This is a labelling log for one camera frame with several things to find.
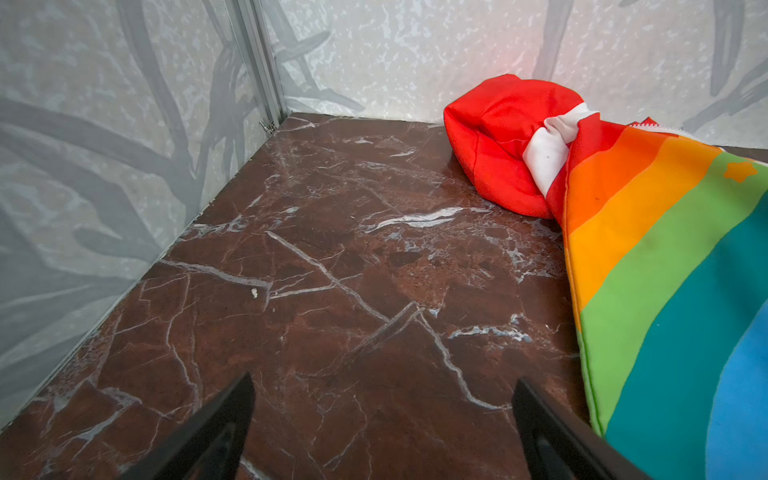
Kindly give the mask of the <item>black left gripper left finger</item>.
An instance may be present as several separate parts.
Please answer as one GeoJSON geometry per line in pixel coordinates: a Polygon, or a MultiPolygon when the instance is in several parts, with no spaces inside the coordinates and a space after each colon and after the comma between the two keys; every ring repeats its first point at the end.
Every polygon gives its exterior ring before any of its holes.
{"type": "Polygon", "coordinates": [[[249,374],[241,375],[121,474],[123,479],[234,479],[254,410],[249,374]]]}

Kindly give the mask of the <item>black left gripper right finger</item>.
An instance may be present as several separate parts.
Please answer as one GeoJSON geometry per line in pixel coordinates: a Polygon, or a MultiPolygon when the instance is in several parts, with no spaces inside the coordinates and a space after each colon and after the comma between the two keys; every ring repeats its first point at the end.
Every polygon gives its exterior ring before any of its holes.
{"type": "Polygon", "coordinates": [[[531,380],[517,381],[512,411],[533,479],[646,479],[643,471],[531,380]]]}

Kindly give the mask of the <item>rainbow striped child jacket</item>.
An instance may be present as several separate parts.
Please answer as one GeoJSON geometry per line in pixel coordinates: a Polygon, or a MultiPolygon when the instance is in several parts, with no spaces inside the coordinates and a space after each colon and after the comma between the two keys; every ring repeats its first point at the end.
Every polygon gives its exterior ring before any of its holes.
{"type": "Polygon", "coordinates": [[[485,199],[561,227],[596,433],[654,479],[767,475],[767,168],[502,75],[444,111],[485,199]]]}

